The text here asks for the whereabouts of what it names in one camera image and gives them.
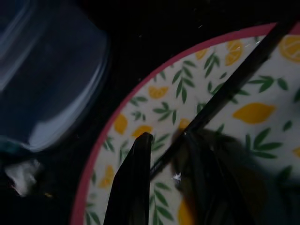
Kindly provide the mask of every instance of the black surface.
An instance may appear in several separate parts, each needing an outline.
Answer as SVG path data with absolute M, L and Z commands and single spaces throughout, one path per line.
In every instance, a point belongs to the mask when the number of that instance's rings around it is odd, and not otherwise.
M 112 40 L 109 79 L 93 110 L 71 137 L 47 156 L 49 190 L 43 195 L 2 201 L 2 224 L 65 225 L 69 223 L 77 185 L 91 148 L 122 99 L 152 70 L 204 40 L 253 25 L 275 22 L 287 1 L 86 0 L 82 8 Z

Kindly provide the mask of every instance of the lemon pattern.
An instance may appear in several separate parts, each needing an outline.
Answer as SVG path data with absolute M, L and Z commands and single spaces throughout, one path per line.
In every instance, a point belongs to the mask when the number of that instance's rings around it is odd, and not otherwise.
M 181 59 L 162 65 L 151 79 L 128 97 L 99 143 L 100 152 L 90 175 L 84 212 L 85 225 L 103 224 L 115 173 L 134 143 L 144 132 L 154 135 L 153 164 L 262 40 L 253 37 L 222 39 L 223 43 L 199 46 Z M 206 129 L 239 140 L 254 161 L 273 174 L 291 181 L 300 174 L 300 35 L 287 35 L 264 66 L 229 99 Z M 190 202 L 178 192 L 167 167 L 150 184 L 150 225 L 193 225 Z M 263 197 L 253 196 L 244 180 L 243 189 L 252 211 L 262 213 L 271 204 L 265 186 L 247 169 L 240 170 L 256 180 Z

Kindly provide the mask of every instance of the dark countertop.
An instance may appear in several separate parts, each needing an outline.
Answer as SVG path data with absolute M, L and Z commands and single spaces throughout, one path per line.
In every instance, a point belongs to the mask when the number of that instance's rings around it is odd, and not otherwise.
M 230 31 L 275 22 L 288 4 L 271 4 L 272 9 L 270 3 L 237 0 L 210 4 L 196 0 L 83 1 L 81 7 L 90 19 L 111 36 L 108 80 L 76 131 L 53 151 L 38 157 L 46 167 L 45 184 L 39 192 L 50 192 L 53 198 L 10 198 L 7 224 L 68 224 L 91 148 L 122 99 L 152 70 L 181 51 Z

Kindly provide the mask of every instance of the lemon print plate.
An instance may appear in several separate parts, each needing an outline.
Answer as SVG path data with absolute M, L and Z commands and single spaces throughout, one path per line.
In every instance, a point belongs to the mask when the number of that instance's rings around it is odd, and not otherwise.
M 268 24 L 200 43 L 170 59 L 121 103 L 102 131 L 82 175 L 72 225 L 100 225 L 113 178 L 134 140 L 154 135 L 151 163 L 274 27 Z M 253 160 L 285 180 L 300 178 L 300 24 L 207 125 L 238 139 Z M 192 225 L 193 212 L 167 166 L 150 185 L 150 225 Z

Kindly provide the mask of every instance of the plate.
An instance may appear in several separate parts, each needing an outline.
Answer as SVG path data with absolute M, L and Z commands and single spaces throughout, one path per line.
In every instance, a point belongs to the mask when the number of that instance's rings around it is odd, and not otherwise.
M 98 138 L 79 185 L 71 224 L 102 224 L 114 175 L 135 138 L 143 132 L 155 136 L 153 164 L 178 128 L 189 124 L 274 26 L 257 26 L 200 43 L 143 80 Z M 300 177 L 299 34 L 297 24 L 206 126 L 239 140 L 265 171 L 283 174 L 282 182 Z M 173 176 L 169 165 L 151 182 L 149 224 L 193 224 L 192 212 Z

